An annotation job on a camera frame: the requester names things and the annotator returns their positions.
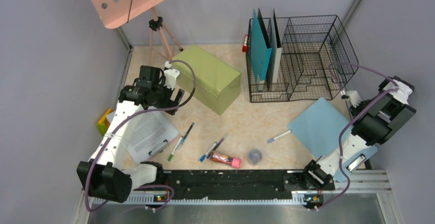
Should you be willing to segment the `light blue clipboard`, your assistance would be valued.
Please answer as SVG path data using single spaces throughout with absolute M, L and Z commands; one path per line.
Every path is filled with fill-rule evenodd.
M 344 171 L 341 172 L 339 136 L 348 124 L 349 120 L 322 97 L 290 122 L 287 128 L 315 158 L 320 158 L 318 164 L 321 170 L 336 181 L 345 182 L 346 176 L 352 173 L 348 169 L 350 164 L 360 155 L 371 158 L 378 150 L 376 146 L 367 146 L 361 137 L 352 135 L 353 126 L 350 126 L 342 136 Z

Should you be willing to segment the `teal folder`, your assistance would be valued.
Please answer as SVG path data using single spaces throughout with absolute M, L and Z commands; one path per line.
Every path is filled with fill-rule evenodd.
M 260 9 L 253 11 L 250 35 L 250 61 L 255 83 L 263 84 L 269 67 L 272 47 Z

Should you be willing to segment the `black wire desk organizer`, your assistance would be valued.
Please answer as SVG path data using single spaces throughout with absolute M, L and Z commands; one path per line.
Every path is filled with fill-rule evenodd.
M 358 70 L 358 59 L 338 15 L 263 19 L 268 37 L 277 30 L 282 47 L 278 79 L 259 83 L 246 52 L 251 103 L 334 99 Z

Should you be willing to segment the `grey white folder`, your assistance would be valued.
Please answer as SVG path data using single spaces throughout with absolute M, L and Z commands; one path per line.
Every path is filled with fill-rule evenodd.
M 279 75 L 279 68 L 280 68 L 280 62 L 281 62 L 281 54 L 282 54 L 282 44 L 281 44 L 281 38 L 279 35 L 279 29 L 278 29 L 278 23 L 277 18 L 275 14 L 275 10 L 273 9 L 273 16 L 270 20 L 271 22 L 271 57 L 269 61 L 269 67 L 268 67 L 268 83 L 275 84 L 278 83 L 278 75 Z

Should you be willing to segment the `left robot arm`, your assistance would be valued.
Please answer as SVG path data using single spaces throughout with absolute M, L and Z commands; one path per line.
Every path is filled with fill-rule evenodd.
M 123 203 L 132 190 L 143 185 L 158 190 L 164 185 L 163 169 L 153 162 L 142 162 L 124 170 L 123 161 L 133 132 L 146 113 L 165 111 L 173 115 L 180 106 L 184 91 L 174 100 L 180 72 L 170 62 L 164 68 L 141 66 L 133 85 L 120 91 L 115 114 L 102 142 L 87 161 L 80 161 L 76 172 L 89 197 Z

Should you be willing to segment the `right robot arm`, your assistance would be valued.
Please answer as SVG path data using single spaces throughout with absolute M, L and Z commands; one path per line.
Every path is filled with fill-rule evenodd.
M 357 91 L 347 91 L 353 120 L 345 118 L 321 97 L 287 128 L 315 157 L 303 169 L 300 181 L 308 190 L 330 189 L 332 180 L 344 182 L 371 158 L 416 113 L 408 103 L 414 86 L 397 76 L 379 85 L 378 96 L 361 100 Z

